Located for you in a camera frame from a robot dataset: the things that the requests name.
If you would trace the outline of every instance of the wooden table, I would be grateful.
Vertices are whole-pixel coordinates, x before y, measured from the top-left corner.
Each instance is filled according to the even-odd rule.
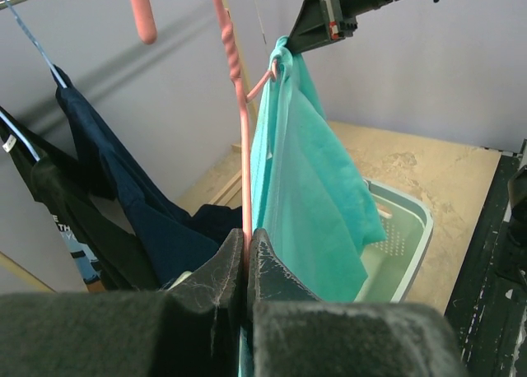
[[[345,123],[329,124],[364,177],[411,194],[431,209],[433,236],[407,301],[444,313],[500,152]],[[240,154],[235,148],[180,198],[179,205],[190,213],[211,201],[239,206],[239,173]]]

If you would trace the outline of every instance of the turquoise fabric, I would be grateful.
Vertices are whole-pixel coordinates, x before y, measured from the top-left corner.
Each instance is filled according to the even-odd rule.
[[[321,299],[352,301],[367,278],[362,250],[385,232],[302,56],[286,42],[271,53],[280,74],[263,89],[251,151],[253,227],[267,230],[277,256]]]

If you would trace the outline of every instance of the blue hanger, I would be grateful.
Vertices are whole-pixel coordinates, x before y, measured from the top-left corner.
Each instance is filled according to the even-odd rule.
[[[39,50],[40,54],[44,58],[45,62],[48,64],[49,69],[55,76],[55,79],[57,79],[58,83],[63,89],[66,89],[66,82],[60,77],[57,70],[55,69],[55,66],[51,63],[51,61],[48,58],[48,55],[45,53],[44,49],[42,49],[42,46],[40,45],[39,41],[36,40],[36,38],[31,34],[30,30],[27,28],[26,24],[22,21],[22,19],[18,16],[18,13],[15,11],[15,8],[13,8],[13,5],[9,2],[9,0],[3,0],[6,3],[6,6],[9,8],[9,10],[12,12],[13,16],[16,19],[16,23],[20,26],[20,28],[26,33],[27,38],[30,39],[30,41],[33,43],[33,45]]]
[[[38,153],[36,153],[34,147],[31,145],[31,143],[27,140],[27,138],[25,138],[22,133],[20,132],[20,130],[18,130],[18,128],[16,128],[16,126],[12,123],[11,120],[9,120],[9,118],[3,113],[3,111],[0,109],[0,119],[2,119],[7,126],[9,126],[9,128],[16,134],[16,137],[24,142],[24,145],[26,146],[27,150],[30,152],[30,154],[33,156],[33,158],[35,159],[35,161],[39,161],[40,160],[40,156]]]

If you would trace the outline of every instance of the laundry basket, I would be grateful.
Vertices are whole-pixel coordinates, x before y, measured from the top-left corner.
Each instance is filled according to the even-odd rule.
[[[355,301],[399,302],[413,283],[430,243],[433,220],[421,201],[365,179],[377,203],[387,240],[369,244],[361,260],[368,272]]]

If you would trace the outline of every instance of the gray wall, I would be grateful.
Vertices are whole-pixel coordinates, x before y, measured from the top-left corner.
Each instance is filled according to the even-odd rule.
[[[259,31],[248,26],[257,19],[254,4],[230,1],[245,43],[262,49]],[[152,46],[139,41],[128,0],[32,0],[16,9],[139,164],[176,199],[238,141],[239,119],[212,0],[152,0],[152,6],[159,31]],[[8,10],[0,11],[0,30],[0,105],[73,152],[44,61]],[[53,220],[3,152],[0,183],[0,250],[56,290],[83,290]]]
[[[273,45],[302,0],[257,1]],[[331,119],[517,151],[525,19],[525,0],[404,0],[359,16],[354,37],[305,60]]]

